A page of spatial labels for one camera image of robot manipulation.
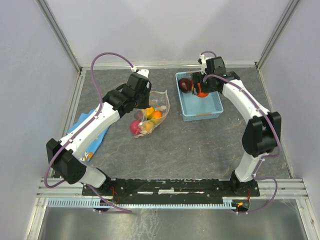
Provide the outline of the orange toy fruit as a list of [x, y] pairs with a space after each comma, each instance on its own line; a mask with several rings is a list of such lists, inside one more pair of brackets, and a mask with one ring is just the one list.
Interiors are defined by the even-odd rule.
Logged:
[[209, 95], [209, 93], [203, 92], [201, 84], [197, 83], [197, 86], [195, 87], [195, 95], [199, 98], [205, 98]]

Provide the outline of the small dark toy plum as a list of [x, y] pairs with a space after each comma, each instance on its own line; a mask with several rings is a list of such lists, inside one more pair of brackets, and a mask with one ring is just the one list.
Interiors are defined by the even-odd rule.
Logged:
[[144, 118], [144, 113], [141, 110], [138, 110], [134, 114], [136, 120], [142, 120]]

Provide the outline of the green yellow toy mango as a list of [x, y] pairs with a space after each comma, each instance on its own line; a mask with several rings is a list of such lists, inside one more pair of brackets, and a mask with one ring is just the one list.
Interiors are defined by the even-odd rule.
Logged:
[[154, 109], [154, 107], [148, 107], [148, 108], [146, 108], [145, 110], [144, 110], [144, 113], [145, 113], [145, 116], [147, 117], [147, 118], [151, 118], [152, 116], [153, 116], [153, 114], [154, 114], [154, 112], [155, 112], [155, 109]]

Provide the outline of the clear dotted zip top bag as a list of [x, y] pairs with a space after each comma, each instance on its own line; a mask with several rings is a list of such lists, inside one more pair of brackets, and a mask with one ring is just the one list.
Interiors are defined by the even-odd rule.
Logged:
[[130, 132], [135, 138], [151, 134], [167, 117], [170, 110], [168, 91], [151, 91], [149, 107], [137, 110], [130, 123]]

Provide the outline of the dark maroon toy fruit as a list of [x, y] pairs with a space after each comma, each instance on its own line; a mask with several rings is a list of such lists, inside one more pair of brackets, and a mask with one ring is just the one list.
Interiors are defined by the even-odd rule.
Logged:
[[178, 80], [178, 87], [183, 93], [189, 93], [193, 90], [193, 83], [189, 78]]

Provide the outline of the red toy apple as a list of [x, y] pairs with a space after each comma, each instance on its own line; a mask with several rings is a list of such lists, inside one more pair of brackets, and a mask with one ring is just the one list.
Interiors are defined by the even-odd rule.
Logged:
[[140, 122], [141, 121], [139, 119], [135, 119], [131, 122], [130, 132], [132, 133], [132, 135], [137, 136], [141, 134], [141, 129], [139, 127]]

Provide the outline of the green toy lime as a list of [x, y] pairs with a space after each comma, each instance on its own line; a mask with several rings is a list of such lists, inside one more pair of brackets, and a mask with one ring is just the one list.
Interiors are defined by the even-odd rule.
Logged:
[[153, 128], [154, 128], [154, 123], [152, 121], [145, 121], [140, 126], [140, 132], [142, 134], [149, 134], [150, 132], [152, 132]]

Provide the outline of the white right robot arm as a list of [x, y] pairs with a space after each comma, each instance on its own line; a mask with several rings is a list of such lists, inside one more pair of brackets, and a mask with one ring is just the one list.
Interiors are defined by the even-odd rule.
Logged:
[[277, 156], [272, 153], [274, 149], [281, 149], [282, 117], [262, 106], [240, 77], [227, 71], [222, 57], [206, 57], [201, 53], [198, 62], [201, 70], [191, 75], [192, 93], [202, 98], [213, 92], [220, 93], [235, 106], [246, 123], [241, 139], [244, 154], [228, 184], [231, 193], [240, 196], [256, 184], [261, 164]]

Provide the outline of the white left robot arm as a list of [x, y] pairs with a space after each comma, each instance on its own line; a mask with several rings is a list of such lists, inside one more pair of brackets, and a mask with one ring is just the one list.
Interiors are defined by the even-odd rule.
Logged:
[[90, 185], [99, 195], [111, 189], [108, 176], [101, 170], [87, 166], [80, 158], [89, 145], [108, 127], [133, 109], [149, 107], [152, 84], [149, 71], [133, 72], [127, 83], [109, 91], [102, 103], [75, 130], [60, 140], [50, 139], [46, 144], [49, 166], [70, 185]]

